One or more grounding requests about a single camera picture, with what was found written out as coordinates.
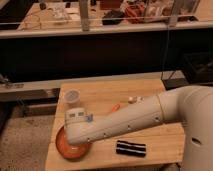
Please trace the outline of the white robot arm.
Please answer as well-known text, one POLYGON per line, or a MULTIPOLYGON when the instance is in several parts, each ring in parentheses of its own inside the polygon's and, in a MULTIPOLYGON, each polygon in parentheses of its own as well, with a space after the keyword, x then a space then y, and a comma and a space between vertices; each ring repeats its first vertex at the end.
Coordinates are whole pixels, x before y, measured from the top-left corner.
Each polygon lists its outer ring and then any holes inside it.
POLYGON ((181 171, 213 171, 213 87, 164 91, 92 122, 71 112, 65 132, 69 144, 79 145, 176 122, 186 125, 181 171))

